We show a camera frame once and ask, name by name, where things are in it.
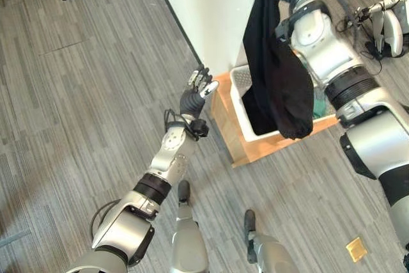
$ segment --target robot leg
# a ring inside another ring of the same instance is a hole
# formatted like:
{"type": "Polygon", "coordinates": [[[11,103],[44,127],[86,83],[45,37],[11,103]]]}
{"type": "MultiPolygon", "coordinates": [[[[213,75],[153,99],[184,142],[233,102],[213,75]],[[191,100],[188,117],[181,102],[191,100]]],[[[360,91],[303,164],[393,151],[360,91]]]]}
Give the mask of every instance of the robot leg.
{"type": "Polygon", "coordinates": [[[256,216],[252,210],[245,213],[244,230],[247,241],[247,259],[257,263],[259,273],[299,273],[287,249],[275,238],[256,231],[256,216]]]}
{"type": "Polygon", "coordinates": [[[179,184],[179,210],[172,239],[171,273],[208,273],[209,261],[199,226],[189,206],[190,186],[179,184]]]}

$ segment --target gray carpet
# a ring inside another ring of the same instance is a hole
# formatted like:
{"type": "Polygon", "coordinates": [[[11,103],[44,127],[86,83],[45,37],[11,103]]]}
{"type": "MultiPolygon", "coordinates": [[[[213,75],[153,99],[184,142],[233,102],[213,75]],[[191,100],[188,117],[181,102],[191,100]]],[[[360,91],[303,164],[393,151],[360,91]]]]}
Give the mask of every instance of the gray carpet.
{"type": "MultiPolygon", "coordinates": [[[[164,0],[0,0],[0,47],[0,271],[64,272],[89,249],[95,210],[148,167],[196,61],[164,0]]],[[[407,56],[386,59],[378,79],[409,103],[407,56]]],[[[210,126],[187,179],[211,272],[256,272],[242,239],[249,207],[301,272],[405,271],[382,190],[353,172],[340,127],[231,169],[210,126]],[[369,254],[354,264],[345,245],[357,236],[369,254]]],[[[131,272],[167,272],[175,192],[131,272]]]]}

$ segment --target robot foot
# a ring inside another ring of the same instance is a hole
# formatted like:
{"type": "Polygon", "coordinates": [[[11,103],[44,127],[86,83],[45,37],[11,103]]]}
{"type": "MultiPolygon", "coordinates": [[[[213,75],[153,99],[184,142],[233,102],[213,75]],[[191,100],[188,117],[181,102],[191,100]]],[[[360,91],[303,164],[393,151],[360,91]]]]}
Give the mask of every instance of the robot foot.
{"type": "Polygon", "coordinates": [[[190,184],[187,180],[182,180],[178,186],[179,203],[189,203],[190,184]]]}
{"type": "Polygon", "coordinates": [[[253,210],[248,209],[244,214],[244,240],[247,244],[247,261],[249,263],[257,263],[254,241],[249,240],[249,233],[251,231],[256,231],[256,214],[253,210]]]}

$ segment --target white wall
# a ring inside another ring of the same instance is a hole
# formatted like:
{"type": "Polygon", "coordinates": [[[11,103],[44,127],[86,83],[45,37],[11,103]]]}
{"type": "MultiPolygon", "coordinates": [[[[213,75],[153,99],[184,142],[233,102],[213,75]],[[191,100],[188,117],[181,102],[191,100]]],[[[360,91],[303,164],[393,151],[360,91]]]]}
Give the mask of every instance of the white wall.
{"type": "Polygon", "coordinates": [[[213,75],[236,65],[254,0],[169,0],[213,75]]]}

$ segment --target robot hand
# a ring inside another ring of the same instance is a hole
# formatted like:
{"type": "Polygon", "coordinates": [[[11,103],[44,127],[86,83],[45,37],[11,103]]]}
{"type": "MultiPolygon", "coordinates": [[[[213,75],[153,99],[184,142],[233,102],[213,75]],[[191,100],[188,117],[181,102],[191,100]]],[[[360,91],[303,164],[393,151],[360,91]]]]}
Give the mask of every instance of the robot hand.
{"type": "Polygon", "coordinates": [[[219,82],[212,81],[212,79],[209,69],[203,65],[193,72],[180,99],[180,114],[191,115],[195,119],[199,118],[206,98],[219,86],[219,82]]]}

